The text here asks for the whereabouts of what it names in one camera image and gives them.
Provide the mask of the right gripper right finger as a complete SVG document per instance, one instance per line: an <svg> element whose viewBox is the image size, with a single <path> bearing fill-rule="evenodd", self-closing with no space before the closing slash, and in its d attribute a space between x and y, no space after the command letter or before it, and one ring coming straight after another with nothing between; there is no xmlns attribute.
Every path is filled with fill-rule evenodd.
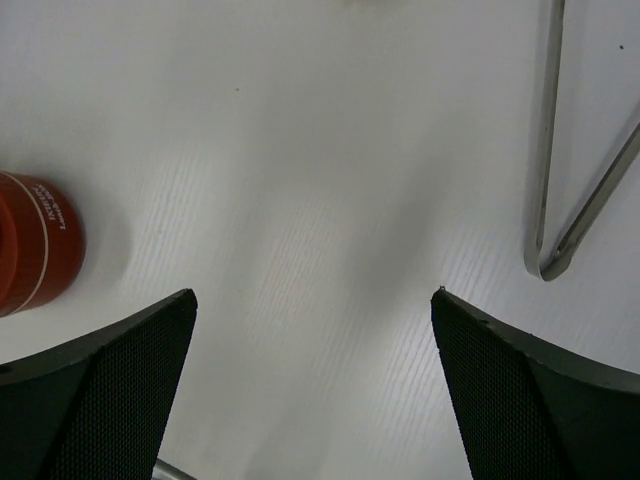
<svg viewBox="0 0 640 480"><path fill-rule="evenodd" d="M475 479L636 479L639 376L437 290L431 320Z"/></svg>

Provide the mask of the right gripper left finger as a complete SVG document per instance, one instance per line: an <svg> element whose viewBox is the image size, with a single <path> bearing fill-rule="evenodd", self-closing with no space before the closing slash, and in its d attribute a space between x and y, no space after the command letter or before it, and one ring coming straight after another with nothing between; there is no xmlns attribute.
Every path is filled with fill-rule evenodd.
<svg viewBox="0 0 640 480"><path fill-rule="evenodd" d="M184 289L2 364L2 478L151 478L196 316Z"/></svg>

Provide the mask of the red steel container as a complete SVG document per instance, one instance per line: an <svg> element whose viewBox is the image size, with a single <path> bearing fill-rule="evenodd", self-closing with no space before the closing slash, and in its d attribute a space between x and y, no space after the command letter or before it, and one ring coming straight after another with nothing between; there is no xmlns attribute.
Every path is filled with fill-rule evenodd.
<svg viewBox="0 0 640 480"><path fill-rule="evenodd" d="M42 243L35 256L27 257L35 266L25 272L34 279L14 310L18 313L55 300L72 285L84 261L86 238L82 218L62 189L29 175L9 177L28 197L37 217L37 228L19 244L25 246L35 240Z"/></svg>

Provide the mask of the red lid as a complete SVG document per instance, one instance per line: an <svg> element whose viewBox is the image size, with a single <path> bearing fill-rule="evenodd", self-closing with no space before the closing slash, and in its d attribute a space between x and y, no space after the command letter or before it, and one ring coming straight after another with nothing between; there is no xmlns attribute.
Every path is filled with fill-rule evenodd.
<svg viewBox="0 0 640 480"><path fill-rule="evenodd" d="M49 260L44 215L29 188L1 173L1 316L25 310L40 290Z"/></svg>

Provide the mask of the metal tongs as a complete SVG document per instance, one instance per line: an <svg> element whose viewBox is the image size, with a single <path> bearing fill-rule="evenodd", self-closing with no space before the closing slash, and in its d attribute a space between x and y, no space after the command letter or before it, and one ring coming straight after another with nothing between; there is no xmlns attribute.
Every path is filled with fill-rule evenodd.
<svg viewBox="0 0 640 480"><path fill-rule="evenodd" d="M543 258L565 12L566 3L564 1L551 3L542 98L540 100L540 121L537 132L538 143L535 150L538 170L534 182L528 239L525 241L523 255L527 272L544 282L554 281L566 272L587 233L639 156L639 128L635 127L584 202L575 219L556 243L554 250L548 258Z"/></svg>

